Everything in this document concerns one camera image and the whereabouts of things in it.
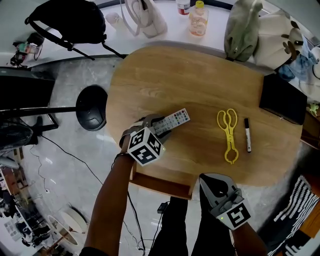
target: marble floor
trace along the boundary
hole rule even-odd
[[[90,85],[102,86],[107,92],[115,68],[121,63],[119,58],[97,58],[96,61],[88,59],[69,60],[34,67],[34,71],[49,71],[56,77],[55,86],[50,101],[51,107],[72,107],[75,105],[80,91]],[[46,131],[43,135],[60,145],[65,151],[85,161],[95,175],[104,181],[107,177],[115,155],[119,152],[117,142],[112,139],[106,128],[99,131],[86,131],[78,123],[76,114],[57,113],[55,115],[59,128]],[[49,122],[44,116],[44,123]],[[23,120],[29,125],[36,121],[35,117],[25,117]],[[96,196],[100,190],[99,181],[90,173],[88,168],[77,159],[65,154],[50,141],[40,138],[38,145],[23,147],[24,160],[22,166],[29,184],[29,191],[39,211],[46,218],[54,216],[62,224],[60,211],[75,207],[89,222]],[[240,185],[247,196],[254,212],[251,220],[252,227],[257,230],[275,207],[278,199],[285,194],[289,179],[297,162],[303,159],[311,150],[301,143],[299,152],[285,176],[277,184],[270,187],[254,187]],[[45,178],[38,175],[38,169]],[[162,202],[169,200],[169,196],[156,193],[134,185],[129,185],[129,192],[135,205],[140,221],[143,238],[146,240],[146,253],[151,246],[151,239],[157,229],[160,214],[157,209]],[[194,188],[192,200],[188,203],[186,216],[187,246],[191,253],[196,241],[201,219],[199,201],[199,184]],[[124,218],[131,233],[140,241],[136,221],[131,206],[127,205]],[[64,242],[75,255],[79,255],[85,239],[85,234],[75,233],[78,246]],[[137,243],[126,227],[123,225],[120,240],[120,256],[141,256],[142,251],[137,249]]]

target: black backpack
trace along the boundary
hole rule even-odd
[[[52,29],[58,30],[62,35],[59,38],[38,26],[40,21]],[[107,39],[106,22],[98,6],[86,0],[49,0],[38,6],[24,23],[30,24],[44,38],[87,58],[86,55],[73,47],[73,44],[100,44],[124,59],[124,56],[105,45]]]

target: round black base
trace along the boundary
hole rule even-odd
[[[76,118],[80,125],[88,131],[98,131],[107,123],[106,104],[108,94],[98,85],[91,85],[80,92],[76,100]]]

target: black case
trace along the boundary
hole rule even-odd
[[[277,74],[264,77],[259,107],[291,123],[305,121],[307,96]]]

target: blue cloth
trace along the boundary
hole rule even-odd
[[[306,38],[304,36],[302,38],[303,46],[301,53],[296,57],[295,61],[282,65],[278,70],[278,75],[288,82],[295,77],[301,81],[307,81],[308,70],[318,63],[318,60],[308,47]]]

